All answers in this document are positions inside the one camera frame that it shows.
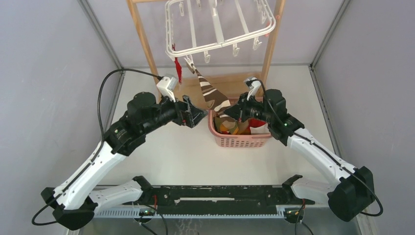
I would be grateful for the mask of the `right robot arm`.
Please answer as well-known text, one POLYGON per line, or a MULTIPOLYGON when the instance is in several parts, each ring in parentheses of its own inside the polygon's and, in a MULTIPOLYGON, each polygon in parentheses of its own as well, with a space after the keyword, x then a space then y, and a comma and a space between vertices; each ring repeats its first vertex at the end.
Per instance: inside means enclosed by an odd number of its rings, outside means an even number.
POLYGON ((283 190, 287 203, 308 199, 326 204, 340 220, 349 222, 376 201, 373 173, 365 166, 357 168, 346 162, 316 140, 302 122, 288 113, 280 90, 266 90, 262 102, 243 93, 224 113, 235 120, 253 118, 266 122, 273 138, 299 152, 327 180, 322 183, 291 177, 289 187, 283 190))

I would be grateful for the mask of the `white plastic clip hanger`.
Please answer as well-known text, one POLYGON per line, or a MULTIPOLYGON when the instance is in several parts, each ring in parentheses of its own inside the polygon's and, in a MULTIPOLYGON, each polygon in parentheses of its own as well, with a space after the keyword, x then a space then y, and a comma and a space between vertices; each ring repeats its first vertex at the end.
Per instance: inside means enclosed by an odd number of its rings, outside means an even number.
POLYGON ((277 17, 266 0, 169 0, 165 12, 165 53, 171 60, 213 50, 236 57, 242 46, 257 50, 274 31, 277 17))

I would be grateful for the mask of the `olive orange striped sock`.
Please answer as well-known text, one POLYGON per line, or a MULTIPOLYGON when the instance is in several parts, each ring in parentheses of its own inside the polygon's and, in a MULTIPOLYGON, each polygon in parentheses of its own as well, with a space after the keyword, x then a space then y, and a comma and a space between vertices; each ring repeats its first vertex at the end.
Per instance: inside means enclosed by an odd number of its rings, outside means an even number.
POLYGON ((213 124, 221 134, 236 135, 239 132, 238 122, 230 117, 214 117, 213 124))

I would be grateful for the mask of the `brown white striped sock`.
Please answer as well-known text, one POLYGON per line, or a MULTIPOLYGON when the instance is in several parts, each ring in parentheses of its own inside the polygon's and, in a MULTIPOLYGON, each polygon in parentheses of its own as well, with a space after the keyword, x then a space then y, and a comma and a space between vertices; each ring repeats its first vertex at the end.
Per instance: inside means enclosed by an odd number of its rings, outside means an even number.
POLYGON ((231 106, 230 100, 208 82, 193 63, 190 63, 189 69, 198 77, 202 96, 208 109, 213 110, 220 118, 227 118, 228 115, 225 114, 225 110, 231 106))

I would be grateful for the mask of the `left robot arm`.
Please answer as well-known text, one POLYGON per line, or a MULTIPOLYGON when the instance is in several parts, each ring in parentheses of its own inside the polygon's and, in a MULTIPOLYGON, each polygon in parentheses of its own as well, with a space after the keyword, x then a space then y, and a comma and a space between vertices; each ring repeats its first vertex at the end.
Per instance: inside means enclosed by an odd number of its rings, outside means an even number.
POLYGON ((164 96, 157 102, 150 92, 136 94, 87 160, 60 186, 42 191, 46 205, 53 208, 55 222, 75 231, 105 209, 127 202, 149 203, 153 198, 152 186, 143 176, 107 189, 95 187, 112 168, 144 144, 151 132, 170 122, 193 128, 207 114, 194 106, 187 95, 182 100, 164 96))

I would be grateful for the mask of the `tan brown sock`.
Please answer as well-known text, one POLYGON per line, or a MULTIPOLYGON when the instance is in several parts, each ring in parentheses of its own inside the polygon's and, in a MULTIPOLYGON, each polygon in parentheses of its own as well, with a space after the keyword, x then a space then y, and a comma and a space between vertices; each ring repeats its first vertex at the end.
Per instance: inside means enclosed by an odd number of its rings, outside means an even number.
POLYGON ((237 135, 250 135, 251 134, 248 120, 245 122, 239 122, 237 126, 238 126, 238 131, 236 132, 237 135))

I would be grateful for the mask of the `red santa sock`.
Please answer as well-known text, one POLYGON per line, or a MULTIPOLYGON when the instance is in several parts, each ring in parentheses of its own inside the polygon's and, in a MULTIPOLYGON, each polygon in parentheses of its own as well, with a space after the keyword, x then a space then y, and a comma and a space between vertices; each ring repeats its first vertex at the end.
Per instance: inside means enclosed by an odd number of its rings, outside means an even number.
POLYGON ((259 127, 262 127, 266 124, 267 124, 267 122, 264 122, 264 121, 261 121, 261 120, 255 119, 255 118, 252 118, 252 119, 249 120, 249 127, 250 128, 259 128, 259 127))

